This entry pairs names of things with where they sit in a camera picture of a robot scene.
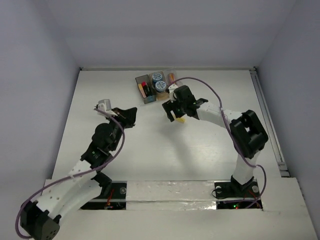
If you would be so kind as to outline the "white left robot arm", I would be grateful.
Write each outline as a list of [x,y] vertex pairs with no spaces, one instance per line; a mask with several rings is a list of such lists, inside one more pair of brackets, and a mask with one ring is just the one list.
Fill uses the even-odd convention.
[[52,240],[66,216],[95,197],[110,194],[113,181],[102,172],[122,151],[125,129],[136,124],[137,107],[94,108],[107,122],[99,124],[87,150],[69,173],[33,193],[15,219],[15,232],[25,240]]

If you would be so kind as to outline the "yellow highlighter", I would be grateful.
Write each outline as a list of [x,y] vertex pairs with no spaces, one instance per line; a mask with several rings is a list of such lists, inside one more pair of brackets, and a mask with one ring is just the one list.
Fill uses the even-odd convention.
[[186,122],[186,119],[184,117],[179,117],[175,119],[177,122],[184,124]]

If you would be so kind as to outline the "black pink highlighter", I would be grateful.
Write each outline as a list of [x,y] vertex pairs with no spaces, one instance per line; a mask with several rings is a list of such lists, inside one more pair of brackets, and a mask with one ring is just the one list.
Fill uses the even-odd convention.
[[152,95],[152,91],[151,91],[151,88],[149,87],[149,85],[145,81],[143,81],[141,83],[141,85],[142,85],[142,87],[144,89],[146,97],[151,96]]

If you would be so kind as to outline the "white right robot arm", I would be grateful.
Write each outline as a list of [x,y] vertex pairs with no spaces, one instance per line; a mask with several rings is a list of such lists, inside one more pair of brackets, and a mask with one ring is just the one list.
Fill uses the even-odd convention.
[[253,110],[237,112],[225,110],[204,98],[196,99],[186,85],[173,84],[168,88],[170,120],[187,115],[200,121],[225,128],[237,152],[236,166],[230,181],[224,186],[216,186],[214,195],[218,199],[240,198],[254,181],[257,158],[269,137],[257,114]]

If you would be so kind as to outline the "blue white round jar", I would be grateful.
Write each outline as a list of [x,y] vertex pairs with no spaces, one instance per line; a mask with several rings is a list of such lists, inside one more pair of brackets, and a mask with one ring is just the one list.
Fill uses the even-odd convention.
[[158,93],[162,93],[167,89],[167,83],[165,81],[159,80],[154,84],[154,87]]

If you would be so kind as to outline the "orange pink highlighter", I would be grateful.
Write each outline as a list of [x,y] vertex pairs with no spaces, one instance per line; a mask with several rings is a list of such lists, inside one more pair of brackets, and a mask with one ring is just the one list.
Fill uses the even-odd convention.
[[141,93],[142,98],[145,99],[145,98],[146,98],[146,94],[145,94],[145,91],[144,91],[144,89],[143,89],[142,84],[139,83],[137,86],[138,86],[138,89],[139,89],[139,91],[140,91],[140,93]]

